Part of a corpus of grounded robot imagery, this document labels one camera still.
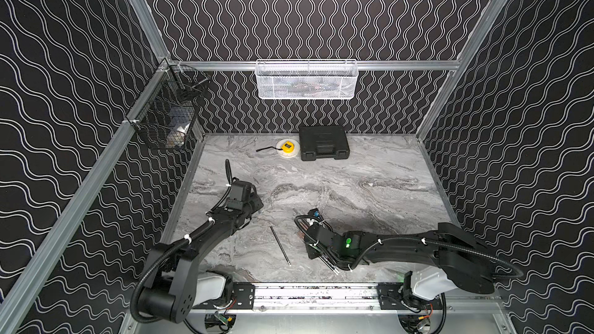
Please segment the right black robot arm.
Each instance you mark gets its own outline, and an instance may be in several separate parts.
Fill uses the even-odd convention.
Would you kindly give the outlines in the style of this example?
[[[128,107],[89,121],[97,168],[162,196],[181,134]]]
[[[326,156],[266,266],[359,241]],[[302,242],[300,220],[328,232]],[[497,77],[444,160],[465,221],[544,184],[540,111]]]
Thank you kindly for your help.
[[[524,276],[519,266],[492,255],[485,244],[450,223],[413,234],[337,233],[318,210],[296,216],[294,223],[309,258],[320,258],[333,270],[352,272],[362,264],[384,262],[424,265],[405,274],[398,293],[413,309],[455,289],[490,295],[496,283]]]

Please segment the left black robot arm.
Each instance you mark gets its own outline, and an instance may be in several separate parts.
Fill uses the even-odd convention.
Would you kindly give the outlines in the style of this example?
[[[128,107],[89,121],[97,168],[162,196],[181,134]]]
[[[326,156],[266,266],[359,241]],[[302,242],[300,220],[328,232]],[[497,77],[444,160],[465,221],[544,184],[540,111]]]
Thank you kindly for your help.
[[[160,320],[182,323],[197,304],[201,261],[249,224],[262,207],[255,186],[235,180],[227,187],[223,203],[208,213],[204,224],[171,244],[156,244],[131,295],[133,319],[145,324]]]

